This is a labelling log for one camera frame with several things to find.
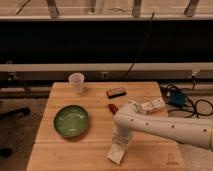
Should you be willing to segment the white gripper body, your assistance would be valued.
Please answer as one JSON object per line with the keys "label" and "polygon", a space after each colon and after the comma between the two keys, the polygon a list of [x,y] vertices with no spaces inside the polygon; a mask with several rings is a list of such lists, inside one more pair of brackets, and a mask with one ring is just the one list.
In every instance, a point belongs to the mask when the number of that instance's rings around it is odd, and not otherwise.
{"label": "white gripper body", "polygon": [[115,144],[120,145],[124,149],[128,148],[131,140],[132,140],[132,135],[123,136],[123,135],[118,135],[116,133],[113,134],[113,142]]}

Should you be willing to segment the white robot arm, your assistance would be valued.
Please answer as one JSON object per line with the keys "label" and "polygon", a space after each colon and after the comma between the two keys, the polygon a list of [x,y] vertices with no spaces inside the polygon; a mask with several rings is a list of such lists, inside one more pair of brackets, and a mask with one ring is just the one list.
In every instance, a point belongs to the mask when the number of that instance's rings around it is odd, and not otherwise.
{"label": "white robot arm", "polygon": [[213,151],[213,120],[144,115],[139,104],[128,101],[114,115],[117,135],[127,137],[133,131],[174,140]]}

